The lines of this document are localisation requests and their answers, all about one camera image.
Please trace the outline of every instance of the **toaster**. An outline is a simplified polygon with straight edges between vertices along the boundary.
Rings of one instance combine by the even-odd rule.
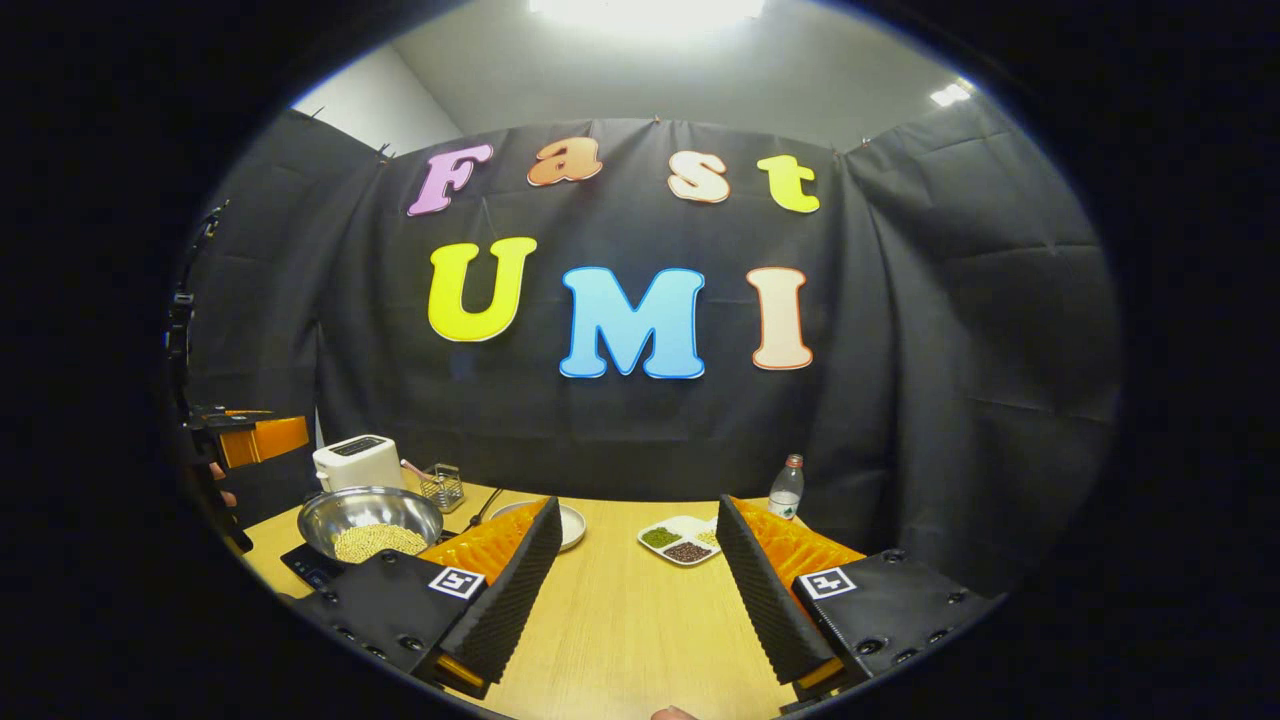
[[[356,436],[311,454],[316,479],[325,492],[355,486],[384,486],[404,489],[396,441],[381,436]]]

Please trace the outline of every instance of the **water bottle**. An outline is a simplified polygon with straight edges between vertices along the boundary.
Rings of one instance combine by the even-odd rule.
[[[769,512],[787,520],[796,516],[804,493],[804,457],[787,455],[787,464],[769,488]]]

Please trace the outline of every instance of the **wire basket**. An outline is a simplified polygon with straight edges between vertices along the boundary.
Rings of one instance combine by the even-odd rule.
[[[436,462],[426,469],[421,491],[422,497],[439,507],[440,512],[452,512],[463,500],[462,474],[453,465]]]

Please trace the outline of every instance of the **metal bowl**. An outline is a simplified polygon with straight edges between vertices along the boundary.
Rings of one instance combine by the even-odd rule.
[[[333,548],[338,536],[351,528],[379,523],[413,530],[422,536],[428,547],[435,544],[444,528],[444,518],[430,501],[393,487],[358,486],[321,493],[298,511],[302,539],[333,560],[338,560]]]

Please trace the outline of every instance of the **blue letter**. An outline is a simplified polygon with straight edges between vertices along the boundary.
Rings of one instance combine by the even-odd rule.
[[[608,364],[595,351],[595,336],[613,356],[613,364],[630,375],[644,343],[653,336],[653,355],[644,361],[650,378],[689,379],[703,374],[694,337],[694,300],[703,287],[703,274],[668,268],[654,275],[632,309],[608,268],[573,268],[564,273],[564,287],[573,291],[573,329],[568,357],[561,374],[570,378],[599,378]]]

